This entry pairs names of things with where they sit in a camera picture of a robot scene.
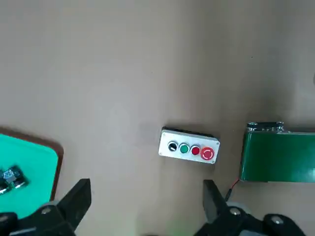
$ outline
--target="screw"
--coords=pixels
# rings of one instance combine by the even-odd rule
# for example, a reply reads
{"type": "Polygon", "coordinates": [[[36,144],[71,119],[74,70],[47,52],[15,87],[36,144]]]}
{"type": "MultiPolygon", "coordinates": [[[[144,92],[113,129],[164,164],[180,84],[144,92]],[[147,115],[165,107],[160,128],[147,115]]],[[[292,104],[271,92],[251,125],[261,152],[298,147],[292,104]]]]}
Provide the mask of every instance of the screw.
{"type": "Polygon", "coordinates": [[[0,222],[6,221],[8,218],[7,215],[0,216],[0,222]]]}
{"type": "Polygon", "coordinates": [[[277,225],[281,225],[284,223],[284,221],[277,215],[274,215],[273,217],[271,217],[271,220],[277,225]]]}
{"type": "Polygon", "coordinates": [[[46,207],[46,208],[44,208],[42,211],[41,211],[41,213],[42,214],[47,214],[47,213],[49,213],[51,210],[50,210],[50,208],[49,207],[46,207]]]}
{"type": "Polygon", "coordinates": [[[231,208],[231,209],[230,209],[230,212],[231,212],[233,215],[240,215],[240,214],[241,214],[240,210],[237,209],[237,208],[231,208]]]}

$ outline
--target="red emergency stop button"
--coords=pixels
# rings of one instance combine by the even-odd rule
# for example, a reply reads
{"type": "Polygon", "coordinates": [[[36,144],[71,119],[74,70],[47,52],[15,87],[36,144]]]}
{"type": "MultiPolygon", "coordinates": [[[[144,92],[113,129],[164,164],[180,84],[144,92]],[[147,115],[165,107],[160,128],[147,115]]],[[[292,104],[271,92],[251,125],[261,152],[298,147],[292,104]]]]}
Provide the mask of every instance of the red emergency stop button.
{"type": "Polygon", "coordinates": [[[201,150],[200,155],[201,155],[202,159],[209,161],[215,156],[215,151],[213,151],[213,149],[211,147],[204,147],[201,150]]]}

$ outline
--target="green button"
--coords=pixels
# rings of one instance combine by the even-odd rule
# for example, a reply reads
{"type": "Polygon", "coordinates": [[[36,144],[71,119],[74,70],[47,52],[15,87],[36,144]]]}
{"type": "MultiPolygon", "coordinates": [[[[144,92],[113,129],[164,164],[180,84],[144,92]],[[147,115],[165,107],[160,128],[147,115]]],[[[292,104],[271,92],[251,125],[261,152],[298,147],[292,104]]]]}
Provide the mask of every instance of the green button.
{"type": "Polygon", "coordinates": [[[189,148],[187,145],[181,145],[181,147],[180,147],[181,153],[187,153],[188,150],[189,150],[189,148]]]}

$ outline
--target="green tray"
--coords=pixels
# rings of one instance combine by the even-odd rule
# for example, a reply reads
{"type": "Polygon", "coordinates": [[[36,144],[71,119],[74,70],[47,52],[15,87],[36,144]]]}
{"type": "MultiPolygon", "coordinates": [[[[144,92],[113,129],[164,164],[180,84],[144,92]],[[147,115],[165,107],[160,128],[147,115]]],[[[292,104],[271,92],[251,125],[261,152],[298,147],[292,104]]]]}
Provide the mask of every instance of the green tray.
{"type": "Polygon", "coordinates": [[[29,183],[0,195],[0,212],[15,212],[23,218],[50,201],[58,155],[49,147],[0,134],[0,169],[13,165],[22,170],[29,183]]]}
{"type": "Polygon", "coordinates": [[[315,133],[246,132],[240,180],[315,182],[315,133]]]}

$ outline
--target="red wire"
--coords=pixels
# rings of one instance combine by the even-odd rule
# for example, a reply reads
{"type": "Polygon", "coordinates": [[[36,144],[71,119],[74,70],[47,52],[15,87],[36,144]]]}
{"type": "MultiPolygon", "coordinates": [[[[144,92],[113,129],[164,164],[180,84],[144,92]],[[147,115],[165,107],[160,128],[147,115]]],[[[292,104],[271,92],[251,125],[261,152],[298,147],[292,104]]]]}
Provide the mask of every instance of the red wire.
{"type": "Polygon", "coordinates": [[[231,186],[231,189],[238,183],[238,181],[240,181],[240,179],[238,178],[237,180],[234,181],[234,183],[231,186]]]}

